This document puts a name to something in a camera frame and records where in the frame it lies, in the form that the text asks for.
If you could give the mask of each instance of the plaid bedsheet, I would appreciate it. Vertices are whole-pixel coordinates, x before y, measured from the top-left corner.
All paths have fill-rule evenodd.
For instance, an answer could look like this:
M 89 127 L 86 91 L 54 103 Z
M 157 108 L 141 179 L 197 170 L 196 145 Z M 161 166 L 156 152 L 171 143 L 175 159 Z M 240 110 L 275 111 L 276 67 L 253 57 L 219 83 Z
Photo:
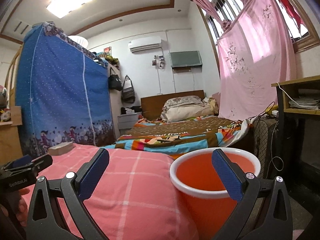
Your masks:
M 63 178 L 99 150 L 75 146 L 67 154 L 53 156 L 53 165 L 39 176 Z M 122 149 L 108 152 L 110 163 L 84 205 L 110 240 L 199 240 L 196 225 L 170 181 L 171 157 Z M 24 196 L 28 204 L 33 188 Z M 80 237 L 64 201 L 59 204 L 71 232 Z

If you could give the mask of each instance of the paper stack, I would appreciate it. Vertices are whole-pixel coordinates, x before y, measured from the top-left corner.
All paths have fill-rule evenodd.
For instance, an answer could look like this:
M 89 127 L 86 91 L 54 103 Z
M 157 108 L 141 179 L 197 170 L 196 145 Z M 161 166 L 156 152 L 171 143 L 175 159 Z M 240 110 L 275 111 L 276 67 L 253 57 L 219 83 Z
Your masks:
M 289 100 L 290 107 L 320 110 L 320 98 L 302 97 Z

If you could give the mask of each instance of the wooden ceiling trim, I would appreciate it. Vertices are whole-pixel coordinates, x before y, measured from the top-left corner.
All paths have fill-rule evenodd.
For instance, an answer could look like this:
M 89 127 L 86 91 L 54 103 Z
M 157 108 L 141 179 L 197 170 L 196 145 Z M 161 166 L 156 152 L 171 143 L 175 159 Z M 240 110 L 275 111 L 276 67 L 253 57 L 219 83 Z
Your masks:
M 14 12 L 15 12 L 16 9 L 18 8 L 18 6 L 22 3 L 22 1 L 23 1 L 23 0 L 19 0 L 19 1 L 17 2 L 17 4 L 14 6 L 13 10 L 12 10 L 11 13 L 9 14 L 9 17 L 8 17 L 7 20 L 5 21 L 5 23 L 4 23 L 4 25 L 3 25 L 2 29 L 1 29 L 0 34 L 2 34 L 2 33 L 4 32 L 4 29 L 6 28 L 6 26 L 7 26 L 8 22 L 9 22 L 10 18 L 12 17 L 12 15 L 14 14 Z
M 17 7 L 22 3 L 23 0 L 19 0 L 18 3 L 15 5 L 15 7 L 13 8 L 12 12 L 10 13 L 9 17 L 7 18 L 6 22 L 4 23 L 4 26 L 0 32 L 0 34 L 3 36 L 4 39 L 8 39 L 10 38 L 11 41 L 13 42 L 16 42 L 18 44 L 22 44 L 22 41 L 19 41 L 17 39 L 14 39 L 14 38 L 11 38 L 9 36 L 6 36 L 6 35 L 3 35 L 3 31 L 5 29 L 5 27 L 7 26 L 10 18 L 12 17 L 12 15 L 14 14 L 15 10 L 17 9 Z M 134 14 L 134 13 L 139 13 L 139 12 L 146 12 L 146 11 L 152 11 L 152 10 L 158 10 L 158 9 L 167 9 L 167 8 L 174 8 L 174 1 L 175 0 L 170 0 L 170 3 L 169 4 L 164 4 L 164 5 L 155 5 L 155 6 L 147 6 L 147 7 L 143 7 L 143 8 L 138 8 L 138 9 L 133 9 L 133 10 L 130 10 L 130 11 L 126 11 L 126 12 L 122 12 L 122 13 L 118 13 L 118 14 L 115 14 L 115 15 L 112 15 L 112 16 L 109 16 L 109 17 L 106 17 L 106 18 L 103 18 L 101 20 L 98 20 L 94 23 L 91 23 L 73 33 L 71 33 L 70 35 L 78 35 L 79 33 L 83 32 L 83 31 L 86 31 L 92 27 L 95 27 L 99 24 L 102 24 L 102 23 L 105 23 L 105 22 L 108 22 L 110 20 L 113 20 L 113 19 L 116 19 L 116 18 L 119 18 L 119 17 L 123 17 L 123 16 L 127 16 L 127 15 L 130 15 L 130 14 Z
M 134 9 L 134 10 L 118 13 L 118 14 L 103 18 L 101 20 L 98 20 L 98 21 L 96 21 L 94 23 L 91 23 L 91 24 L 89 24 L 89 25 L 87 25 L 87 26 L 85 26 L 85 27 L 83 27 L 83 28 L 71 33 L 70 35 L 78 35 L 79 33 L 84 32 L 84 31 L 86 31 L 86 30 L 88 30 L 88 29 L 90 29 L 92 27 L 95 27 L 95 26 L 97 26 L 99 24 L 108 22 L 110 20 L 113 20 L 113 19 L 116 19 L 116 18 L 119 18 L 119 17 L 127 16 L 127 15 L 134 14 L 134 13 L 139 13 L 139 12 L 146 12 L 146 11 L 152 11 L 152 10 L 158 10 L 158 9 L 167 9 L 167 8 L 174 8 L 174 0 L 170 0 L 169 4 L 155 5 L 155 6 L 148 6 L 148 7 L 138 8 L 138 9 Z
M 19 41 L 19 40 L 15 39 L 15 38 L 9 37 L 9 36 L 4 35 L 4 34 L 0 34 L 0 38 L 5 39 L 5 40 L 7 40 L 7 41 L 12 41 L 12 42 L 17 43 L 17 44 L 20 44 L 20 45 L 23 44 L 22 41 Z

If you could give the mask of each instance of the fabric wardrobe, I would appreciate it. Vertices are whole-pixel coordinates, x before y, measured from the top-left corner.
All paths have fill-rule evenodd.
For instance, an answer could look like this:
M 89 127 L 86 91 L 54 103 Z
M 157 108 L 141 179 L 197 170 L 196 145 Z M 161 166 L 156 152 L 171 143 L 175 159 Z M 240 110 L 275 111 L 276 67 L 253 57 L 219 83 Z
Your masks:
M 48 23 L 26 35 L 15 98 L 22 109 L 24 155 L 41 156 L 61 142 L 115 141 L 108 73 L 95 57 Z

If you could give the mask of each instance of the colorful bedspread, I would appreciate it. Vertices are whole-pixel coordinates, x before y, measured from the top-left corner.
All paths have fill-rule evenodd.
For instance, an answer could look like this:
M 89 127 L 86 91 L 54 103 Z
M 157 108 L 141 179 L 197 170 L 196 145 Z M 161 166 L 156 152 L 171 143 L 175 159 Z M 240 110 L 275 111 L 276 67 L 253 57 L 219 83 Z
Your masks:
M 230 146 L 247 134 L 249 125 L 249 120 L 232 122 L 212 115 L 173 123 L 140 119 L 130 134 L 103 148 L 160 152 L 179 157 L 194 150 Z

